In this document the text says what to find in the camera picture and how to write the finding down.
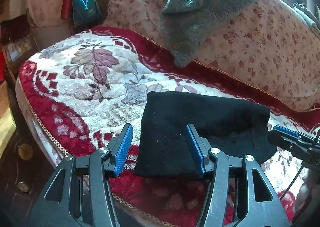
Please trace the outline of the teal packaged bag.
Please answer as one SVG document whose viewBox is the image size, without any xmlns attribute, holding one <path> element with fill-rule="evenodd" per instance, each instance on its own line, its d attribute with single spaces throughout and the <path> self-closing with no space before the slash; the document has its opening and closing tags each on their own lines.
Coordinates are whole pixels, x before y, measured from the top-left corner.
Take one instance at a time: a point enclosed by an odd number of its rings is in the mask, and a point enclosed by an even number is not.
<svg viewBox="0 0 320 227">
<path fill-rule="evenodd" d="M 90 25 L 102 18 L 96 0 L 72 0 L 72 7 L 75 27 Z"/>
</svg>

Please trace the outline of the black pants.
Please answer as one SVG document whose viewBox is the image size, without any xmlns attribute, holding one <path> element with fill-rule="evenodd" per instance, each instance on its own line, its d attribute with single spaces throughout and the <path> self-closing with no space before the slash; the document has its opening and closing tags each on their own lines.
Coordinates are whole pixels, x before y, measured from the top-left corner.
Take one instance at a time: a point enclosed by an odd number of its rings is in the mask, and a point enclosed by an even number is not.
<svg viewBox="0 0 320 227">
<path fill-rule="evenodd" d="M 186 126 L 227 155 L 252 155 L 259 164 L 277 148 L 267 140 L 270 109 L 248 100 L 187 92 L 149 92 L 141 120 L 134 174 L 200 178 L 188 145 Z"/>
</svg>

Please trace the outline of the wooden bedside table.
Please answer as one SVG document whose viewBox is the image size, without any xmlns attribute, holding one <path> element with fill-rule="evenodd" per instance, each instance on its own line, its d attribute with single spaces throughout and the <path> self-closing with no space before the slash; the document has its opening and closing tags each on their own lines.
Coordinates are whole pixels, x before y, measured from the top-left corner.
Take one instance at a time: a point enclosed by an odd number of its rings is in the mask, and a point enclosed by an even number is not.
<svg viewBox="0 0 320 227">
<path fill-rule="evenodd" d="M 8 96 L 8 84 L 3 81 L 1 84 L 1 103 L 0 103 L 0 158 L 7 147 L 11 137 L 16 131 L 16 122 L 10 107 Z"/>
</svg>

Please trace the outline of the grey fleece jacket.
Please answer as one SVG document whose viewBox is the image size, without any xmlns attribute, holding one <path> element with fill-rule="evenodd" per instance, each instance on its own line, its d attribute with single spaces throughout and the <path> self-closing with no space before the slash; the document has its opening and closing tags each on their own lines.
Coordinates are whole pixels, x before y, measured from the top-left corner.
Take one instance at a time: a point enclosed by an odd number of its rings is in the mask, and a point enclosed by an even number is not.
<svg viewBox="0 0 320 227">
<path fill-rule="evenodd" d="M 167 0 L 161 12 L 161 28 L 174 64 L 186 67 L 213 29 L 255 1 Z"/>
</svg>

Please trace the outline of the beige floral quilt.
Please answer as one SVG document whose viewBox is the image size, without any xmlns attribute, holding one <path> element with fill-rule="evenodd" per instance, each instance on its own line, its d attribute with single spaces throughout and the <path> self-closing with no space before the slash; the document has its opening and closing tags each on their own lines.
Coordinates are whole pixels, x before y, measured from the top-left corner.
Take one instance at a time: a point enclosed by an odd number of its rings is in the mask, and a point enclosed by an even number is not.
<svg viewBox="0 0 320 227">
<path fill-rule="evenodd" d="M 138 32 L 165 43 L 160 12 L 167 0 L 98 0 L 103 24 Z M 71 36 L 61 17 L 63 0 L 26 0 L 40 49 Z M 306 111 L 319 102 L 319 38 L 281 0 L 257 0 L 213 29 L 196 55 L 216 67 Z"/>
</svg>

